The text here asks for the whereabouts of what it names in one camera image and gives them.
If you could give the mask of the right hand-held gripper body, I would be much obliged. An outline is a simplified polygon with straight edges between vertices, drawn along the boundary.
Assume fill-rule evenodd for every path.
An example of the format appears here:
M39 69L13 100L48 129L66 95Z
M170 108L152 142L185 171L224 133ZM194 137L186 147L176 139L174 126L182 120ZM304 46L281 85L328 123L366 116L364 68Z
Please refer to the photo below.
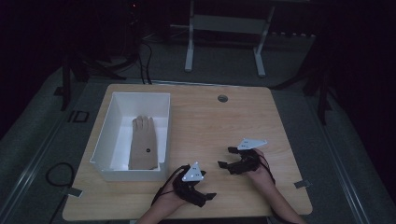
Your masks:
M254 148L261 147L267 144L266 140L244 138L237 146L242 152L238 155L241 160L229 163L233 167L230 172L231 175L240 175L245 172L255 171L259 167L259 155L254 151Z

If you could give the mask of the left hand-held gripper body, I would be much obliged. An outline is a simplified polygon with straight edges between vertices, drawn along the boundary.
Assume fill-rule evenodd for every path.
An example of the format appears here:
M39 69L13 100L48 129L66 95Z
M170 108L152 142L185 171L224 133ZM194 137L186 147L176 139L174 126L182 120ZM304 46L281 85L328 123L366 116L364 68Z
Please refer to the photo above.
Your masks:
M195 186L204 180L201 176L199 163L196 161L192 165L182 165L174 171L176 176L173 181L174 192L181 199L199 207L203 207L207 201L204 194L195 189Z

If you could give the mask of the beige glove with black dot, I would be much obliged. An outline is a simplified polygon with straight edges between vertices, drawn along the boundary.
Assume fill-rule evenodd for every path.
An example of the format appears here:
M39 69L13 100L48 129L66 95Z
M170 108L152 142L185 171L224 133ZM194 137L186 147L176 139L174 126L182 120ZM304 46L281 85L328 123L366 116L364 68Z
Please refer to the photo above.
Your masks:
M133 138L128 168L130 170L156 169L158 150L153 118L138 116L132 124Z

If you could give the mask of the white storage box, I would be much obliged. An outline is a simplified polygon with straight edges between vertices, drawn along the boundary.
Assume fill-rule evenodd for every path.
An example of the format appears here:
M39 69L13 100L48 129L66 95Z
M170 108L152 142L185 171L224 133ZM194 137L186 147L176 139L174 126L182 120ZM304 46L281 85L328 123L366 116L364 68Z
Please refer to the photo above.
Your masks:
M105 181L164 181L168 176L171 95L165 92L113 92L90 163ZM133 120L153 118L158 160L152 170L129 170Z

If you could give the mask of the person's left hand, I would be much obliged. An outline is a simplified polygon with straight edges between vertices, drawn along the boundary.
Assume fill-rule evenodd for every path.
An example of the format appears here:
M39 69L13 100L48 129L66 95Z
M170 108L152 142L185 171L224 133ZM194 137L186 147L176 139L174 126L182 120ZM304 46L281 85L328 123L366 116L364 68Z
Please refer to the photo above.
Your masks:
M179 207L187 202L177 196L173 187L174 178L170 178L163 186L163 191L160 193L155 205L159 205L166 210L176 211Z

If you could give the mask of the person's right hand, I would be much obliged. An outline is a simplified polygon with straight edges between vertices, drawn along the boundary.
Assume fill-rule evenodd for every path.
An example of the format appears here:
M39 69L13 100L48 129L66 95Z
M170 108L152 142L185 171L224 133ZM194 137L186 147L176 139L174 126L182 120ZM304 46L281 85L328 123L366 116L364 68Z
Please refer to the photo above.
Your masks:
M258 189L273 188L276 182L270 171L268 161L260 150L254 148L254 151L259 155L259 167L255 171L247 172L247 176Z

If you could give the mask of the dark stand legs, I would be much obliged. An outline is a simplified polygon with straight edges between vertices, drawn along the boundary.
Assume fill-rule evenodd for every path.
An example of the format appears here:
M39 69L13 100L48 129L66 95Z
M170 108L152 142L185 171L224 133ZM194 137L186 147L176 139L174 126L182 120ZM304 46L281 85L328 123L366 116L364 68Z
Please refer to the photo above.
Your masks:
M329 92L329 82L331 74L331 65L328 62L317 63L311 67L300 67L296 76L287 79L280 84L270 86L270 90L283 90L287 87L306 79L303 87L305 96L314 96L318 92L318 109L317 116L322 125L326 125L326 111L330 109L327 96Z

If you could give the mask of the black tripod stand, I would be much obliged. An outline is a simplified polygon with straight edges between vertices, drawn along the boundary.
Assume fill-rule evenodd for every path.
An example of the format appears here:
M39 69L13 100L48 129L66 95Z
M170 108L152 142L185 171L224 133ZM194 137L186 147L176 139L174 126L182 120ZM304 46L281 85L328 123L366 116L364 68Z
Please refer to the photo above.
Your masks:
M71 102L71 74L74 74L77 81L87 82L89 80L90 75L84 72L84 67L86 65L92 66L104 77L125 80L125 77L115 74L109 68L104 67L99 64L99 62L80 51L73 51L69 54L65 54L62 60L62 86L57 87L54 93L57 96L61 96L63 99L62 111L65 111Z

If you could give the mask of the white metal stand frame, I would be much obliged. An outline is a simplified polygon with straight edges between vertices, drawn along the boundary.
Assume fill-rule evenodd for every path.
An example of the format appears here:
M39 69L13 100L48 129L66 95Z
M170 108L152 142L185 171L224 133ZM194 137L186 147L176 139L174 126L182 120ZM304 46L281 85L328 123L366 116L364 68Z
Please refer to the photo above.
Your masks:
M191 72L193 68L194 31L203 30L212 32L259 35L260 42L252 50L258 76L265 77L266 72L262 59L262 49L265 39L269 33L269 28L272 18L275 14L276 7L269 7L265 19L236 18L196 14L194 11L195 1L196 0L189 0L189 25L187 26L189 36L184 71Z

